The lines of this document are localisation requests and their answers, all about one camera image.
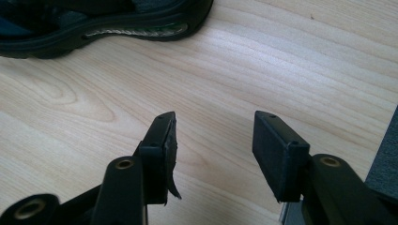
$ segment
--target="shoe sole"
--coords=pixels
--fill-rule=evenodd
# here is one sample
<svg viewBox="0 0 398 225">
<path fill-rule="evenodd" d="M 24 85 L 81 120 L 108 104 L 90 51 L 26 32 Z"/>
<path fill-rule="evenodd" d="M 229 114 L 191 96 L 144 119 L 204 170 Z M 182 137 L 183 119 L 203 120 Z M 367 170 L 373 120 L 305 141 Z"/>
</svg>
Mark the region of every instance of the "shoe sole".
<svg viewBox="0 0 398 225">
<path fill-rule="evenodd" d="M 213 0 L 192 0 L 157 13 L 87 19 L 42 37 L 0 40 L 0 55 L 10 58 L 51 59 L 108 36 L 154 41 L 179 40 L 199 30 L 212 4 Z"/>
</svg>

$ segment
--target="black plastic part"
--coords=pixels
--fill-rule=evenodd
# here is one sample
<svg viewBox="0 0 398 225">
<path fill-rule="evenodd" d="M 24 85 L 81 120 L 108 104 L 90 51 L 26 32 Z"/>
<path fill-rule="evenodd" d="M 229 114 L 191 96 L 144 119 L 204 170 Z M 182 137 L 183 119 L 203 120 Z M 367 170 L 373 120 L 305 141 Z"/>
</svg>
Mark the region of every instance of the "black plastic part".
<svg viewBox="0 0 398 225">
<path fill-rule="evenodd" d="M 311 186 L 303 193 L 303 215 L 307 224 L 397 224 L 344 160 L 315 155 L 309 165 L 308 178 Z"/>
<path fill-rule="evenodd" d="M 176 114 L 159 115 L 134 153 L 143 161 L 146 204 L 166 204 L 168 190 L 181 199 L 173 180 L 176 149 Z"/>
<path fill-rule="evenodd" d="M 50 225 L 58 205 L 54 195 L 32 195 L 11 205 L 0 217 L 0 225 Z"/>
<path fill-rule="evenodd" d="M 310 145 L 278 116 L 257 111 L 253 153 L 278 202 L 298 202 L 299 171 L 309 160 Z"/>
<path fill-rule="evenodd" d="M 91 222 L 94 206 L 100 194 L 96 186 L 58 207 L 54 216 L 56 225 L 88 225 Z"/>
<path fill-rule="evenodd" d="M 147 224 L 139 157 L 120 157 L 108 165 L 91 224 Z"/>
</svg>

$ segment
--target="brass grommet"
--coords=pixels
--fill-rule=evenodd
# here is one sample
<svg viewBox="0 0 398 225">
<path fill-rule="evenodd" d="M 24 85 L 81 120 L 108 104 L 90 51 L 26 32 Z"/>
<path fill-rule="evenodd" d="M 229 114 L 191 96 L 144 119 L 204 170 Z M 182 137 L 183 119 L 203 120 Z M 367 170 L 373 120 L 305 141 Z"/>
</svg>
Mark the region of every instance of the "brass grommet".
<svg viewBox="0 0 398 225">
<path fill-rule="evenodd" d="M 46 206 L 46 202 L 42 199 L 34 199 L 21 206 L 14 214 L 17 219 L 30 218 L 41 212 Z"/>
<path fill-rule="evenodd" d="M 321 162 L 330 167 L 340 167 L 342 164 L 333 157 L 322 157 Z"/>
<path fill-rule="evenodd" d="M 131 159 L 123 159 L 116 163 L 116 168 L 119 170 L 124 170 L 134 165 L 134 161 Z"/>
</svg>

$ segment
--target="light wood grain surface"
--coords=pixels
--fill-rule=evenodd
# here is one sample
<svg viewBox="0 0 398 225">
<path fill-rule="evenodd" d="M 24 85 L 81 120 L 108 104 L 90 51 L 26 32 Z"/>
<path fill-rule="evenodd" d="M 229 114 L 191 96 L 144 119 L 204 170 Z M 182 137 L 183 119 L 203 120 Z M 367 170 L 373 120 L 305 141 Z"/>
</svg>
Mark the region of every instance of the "light wood grain surface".
<svg viewBox="0 0 398 225">
<path fill-rule="evenodd" d="M 150 224 L 278 224 L 252 154 L 256 110 L 278 114 L 363 179 L 398 103 L 398 1 L 215 0 L 177 42 L 108 37 L 54 60 L 0 58 L 0 212 L 61 202 L 176 112 L 182 201 Z"/>
</svg>

